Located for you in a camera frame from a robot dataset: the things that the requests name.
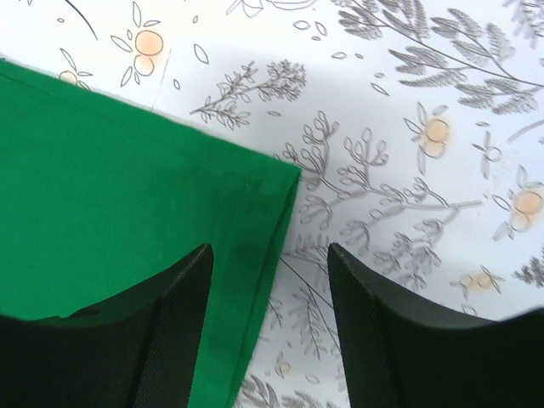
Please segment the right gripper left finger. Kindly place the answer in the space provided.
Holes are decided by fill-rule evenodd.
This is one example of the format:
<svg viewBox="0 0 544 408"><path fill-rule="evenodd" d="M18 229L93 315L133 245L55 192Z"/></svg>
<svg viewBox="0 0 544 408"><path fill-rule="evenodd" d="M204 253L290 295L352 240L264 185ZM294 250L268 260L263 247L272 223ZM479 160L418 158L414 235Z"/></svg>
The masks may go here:
<svg viewBox="0 0 544 408"><path fill-rule="evenodd" d="M69 316L3 316L2 406L187 406L212 271L204 244Z"/></svg>

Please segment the green t shirt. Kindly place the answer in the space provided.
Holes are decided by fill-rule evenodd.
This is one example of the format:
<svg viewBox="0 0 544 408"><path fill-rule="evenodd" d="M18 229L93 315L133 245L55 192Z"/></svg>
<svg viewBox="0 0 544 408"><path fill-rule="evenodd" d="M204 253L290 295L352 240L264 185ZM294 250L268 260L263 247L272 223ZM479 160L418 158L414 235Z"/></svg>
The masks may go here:
<svg viewBox="0 0 544 408"><path fill-rule="evenodd" d="M234 404L300 171L163 116L1 64L1 310L97 303L212 246L190 406Z"/></svg>

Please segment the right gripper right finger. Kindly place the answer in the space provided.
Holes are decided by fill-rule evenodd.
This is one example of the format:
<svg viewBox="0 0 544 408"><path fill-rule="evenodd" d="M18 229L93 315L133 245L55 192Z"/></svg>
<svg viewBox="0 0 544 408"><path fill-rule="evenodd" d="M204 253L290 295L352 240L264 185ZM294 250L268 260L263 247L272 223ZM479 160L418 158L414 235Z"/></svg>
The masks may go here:
<svg viewBox="0 0 544 408"><path fill-rule="evenodd" d="M500 321L464 314L335 243L327 268L353 407L542 406L542 309Z"/></svg>

